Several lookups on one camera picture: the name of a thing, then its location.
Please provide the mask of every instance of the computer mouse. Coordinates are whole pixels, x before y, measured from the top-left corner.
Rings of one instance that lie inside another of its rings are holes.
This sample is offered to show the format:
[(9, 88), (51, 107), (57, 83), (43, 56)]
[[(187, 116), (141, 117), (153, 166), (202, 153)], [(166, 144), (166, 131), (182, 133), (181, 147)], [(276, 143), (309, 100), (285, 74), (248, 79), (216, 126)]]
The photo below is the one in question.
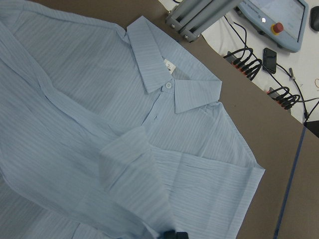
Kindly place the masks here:
[(319, 31), (319, 6), (315, 6), (310, 11), (310, 27)]

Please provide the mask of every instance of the shirt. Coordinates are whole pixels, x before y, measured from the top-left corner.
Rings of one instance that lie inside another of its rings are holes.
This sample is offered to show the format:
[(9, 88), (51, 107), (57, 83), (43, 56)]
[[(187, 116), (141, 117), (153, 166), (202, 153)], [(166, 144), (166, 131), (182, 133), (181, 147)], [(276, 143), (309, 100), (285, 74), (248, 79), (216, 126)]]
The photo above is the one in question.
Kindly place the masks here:
[(218, 102), (216, 76), (144, 17), (125, 32), (0, 4), (7, 184), (111, 238), (236, 237), (264, 169)]

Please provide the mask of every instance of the blue line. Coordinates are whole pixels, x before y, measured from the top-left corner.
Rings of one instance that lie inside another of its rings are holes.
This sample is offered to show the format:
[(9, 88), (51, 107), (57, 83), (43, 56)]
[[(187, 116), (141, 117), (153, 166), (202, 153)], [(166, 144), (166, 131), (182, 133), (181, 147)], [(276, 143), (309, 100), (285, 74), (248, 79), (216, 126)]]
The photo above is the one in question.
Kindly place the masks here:
[(284, 212), (285, 212), (285, 207), (286, 207), (289, 191), (290, 191), (290, 188), (291, 188), (291, 184), (293, 182), (293, 178), (294, 178), (297, 162), (298, 162), (298, 159), (299, 159), (301, 146), (303, 145), (303, 141), (304, 141), (304, 137), (305, 137), (305, 133), (306, 133), (306, 127), (303, 128), (303, 132), (301, 133), (301, 136), (300, 136), (299, 145), (298, 145), (297, 152), (296, 152), (296, 155), (295, 155), (294, 164), (293, 164), (293, 167), (292, 167), (291, 172), (290, 172), (290, 177), (289, 177), (289, 181), (288, 181), (288, 184), (287, 184), (285, 197), (284, 197), (281, 209), (280, 209), (280, 214), (279, 214), (279, 218), (278, 218), (278, 221), (277, 221), (276, 230), (275, 230), (275, 234), (274, 234), (273, 239), (277, 239), (277, 237), (278, 237), (281, 221), (282, 221), (283, 216), (284, 216)]

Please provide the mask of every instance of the white tag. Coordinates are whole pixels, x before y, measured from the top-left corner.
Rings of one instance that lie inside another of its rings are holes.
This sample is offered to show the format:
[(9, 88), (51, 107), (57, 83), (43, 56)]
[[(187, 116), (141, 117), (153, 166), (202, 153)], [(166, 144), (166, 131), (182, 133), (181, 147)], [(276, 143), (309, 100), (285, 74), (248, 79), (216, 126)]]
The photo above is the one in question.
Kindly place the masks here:
[(166, 67), (168, 68), (168, 71), (170, 72), (170, 74), (173, 73), (173, 71), (175, 70), (176, 66), (171, 63), (170, 61), (168, 61), (167, 59), (164, 60), (164, 63), (166, 65)]

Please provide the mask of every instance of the screen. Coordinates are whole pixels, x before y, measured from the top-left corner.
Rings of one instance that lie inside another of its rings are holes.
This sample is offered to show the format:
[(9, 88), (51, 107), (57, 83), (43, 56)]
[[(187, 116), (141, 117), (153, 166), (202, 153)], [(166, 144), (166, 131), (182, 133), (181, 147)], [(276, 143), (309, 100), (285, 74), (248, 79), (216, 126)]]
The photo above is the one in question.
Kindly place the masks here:
[(298, 41), (305, 6), (298, 0), (250, 0), (274, 22), (281, 22), (284, 30)]

